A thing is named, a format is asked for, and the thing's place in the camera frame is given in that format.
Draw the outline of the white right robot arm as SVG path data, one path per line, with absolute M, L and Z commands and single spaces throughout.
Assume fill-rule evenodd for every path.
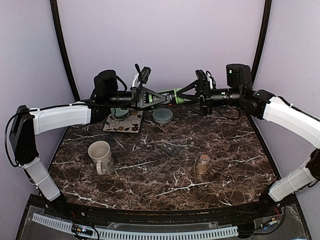
M 253 90 L 251 69 L 248 65 L 226 65 L 228 88 L 216 87 L 209 72 L 196 70 L 197 79 L 177 91 L 185 100 L 199 103 L 200 115 L 207 115 L 212 107 L 232 106 L 259 120 L 276 124 L 310 143 L 315 149 L 309 160 L 287 176 L 275 181 L 259 197 L 255 213 L 266 217 L 275 208 L 275 203 L 287 196 L 312 187 L 320 180 L 320 120 L 295 107 L 281 96 L 266 90 Z

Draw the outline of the clear weekly pill organizer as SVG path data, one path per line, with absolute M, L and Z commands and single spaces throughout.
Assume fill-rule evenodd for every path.
M 162 143 L 159 147 L 171 157 L 177 157 L 180 153 L 180 150 L 170 143 Z

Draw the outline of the green lid pill bottle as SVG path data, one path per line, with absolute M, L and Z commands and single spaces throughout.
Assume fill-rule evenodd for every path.
M 155 108 L 158 106 L 172 106 L 172 105 L 182 105 L 185 103 L 185 100 L 181 97 L 177 96 L 177 92 L 181 90 L 181 88 L 174 88 L 171 90 L 166 90 L 159 92 L 160 95 L 165 97 L 165 101 L 161 103 L 157 103 L 155 105 L 152 105 L 151 108 Z M 146 97 L 146 102 L 147 103 L 153 103 L 158 101 L 159 98 L 153 94 L 148 94 Z

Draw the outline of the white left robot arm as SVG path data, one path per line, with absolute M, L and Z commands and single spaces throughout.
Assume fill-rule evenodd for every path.
M 21 105 L 16 113 L 7 121 L 4 129 L 4 149 L 8 153 L 12 149 L 13 156 L 7 159 L 14 167 L 20 167 L 30 177 L 41 195 L 51 203 L 51 210 L 60 218 L 67 218 L 71 213 L 66 198 L 49 174 L 46 163 L 40 154 L 58 148 L 63 131 L 70 126 L 97 124 L 104 121 L 112 109 L 137 108 L 152 106 L 147 95 L 158 97 L 158 103 L 165 97 L 146 88 L 150 67 L 137 68 L 130 90 L 118 89 L 122 79 L 115 70 L 104 70 L 94 77 L 94 89 L 89 99 L 74 103 L 53 105 L 40 108 L 29 108 Z

